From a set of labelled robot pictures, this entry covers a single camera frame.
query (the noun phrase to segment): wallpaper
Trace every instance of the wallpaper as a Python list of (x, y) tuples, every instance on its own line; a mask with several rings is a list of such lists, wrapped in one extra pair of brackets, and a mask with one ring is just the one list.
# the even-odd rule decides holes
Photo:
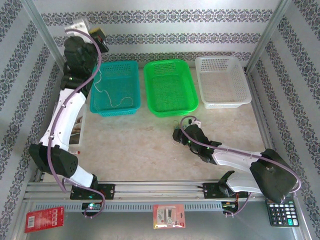
[(5, 240), (34, 177), (28, 149), (46, 125), (61, 73), (19, 0), (0, 0), (0, 16), (0, 240)]
[(320, 239), (319, 17), (316, 0), (292, 1), (251, 75), (274, 148), (302, 180), (312, 239)]
[(236, 56), (248, 62), (279, 0), (35, 0), (61, 54), (64, 26), (85, 17), (102, 27), (110, 49), (104, 61), (179, 58), (194, 65), (209, 55)]

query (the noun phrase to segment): blue basket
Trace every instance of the blue basket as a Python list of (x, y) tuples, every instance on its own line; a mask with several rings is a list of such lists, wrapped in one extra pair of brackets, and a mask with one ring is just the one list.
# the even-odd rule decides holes
[(103, 117), (130, 115), (135, 114), (140, 105), (138, 63), (102, 63), (91, 87), (90, 111)]

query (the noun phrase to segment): red package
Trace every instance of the red package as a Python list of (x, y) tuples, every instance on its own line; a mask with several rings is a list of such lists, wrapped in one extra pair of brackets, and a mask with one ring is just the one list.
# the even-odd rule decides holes
[(64, 225), (65, 208), (63, 206), (32, 211), (26, 214), (25, 233), (52, 229)]
[(186, 228), (183, 204), (153, 205), (153, 228)]

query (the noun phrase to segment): beige floor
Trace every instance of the beige floor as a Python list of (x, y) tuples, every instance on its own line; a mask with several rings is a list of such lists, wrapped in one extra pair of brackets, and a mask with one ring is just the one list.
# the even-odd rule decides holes
[[(203, 162), (187, 146), (174, 142), (175, 121), (181, 116), (159, 118), (147, 106), (140, 71), (141, 108), (135, 115), (101, 117), (87, 109), (79, 165), (99, 181), (156, 181), (219, 179), (232, 167)], [(191, 69), (199, 107), (191, 114), (201, 121), (209, 140), (246, 151), (264, 151), (251, 104), (239, 108), (205, 109), (196, 70)], [(45, 182), (54, 182), (46, 174)]]

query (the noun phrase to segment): black calculator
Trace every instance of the black calculator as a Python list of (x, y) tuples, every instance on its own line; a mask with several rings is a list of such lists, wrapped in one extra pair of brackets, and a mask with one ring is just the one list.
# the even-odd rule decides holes
[(286, 197), (283, 203), (265, 200), (272, 227), (299, 227), (296, 205), (293, 197)]

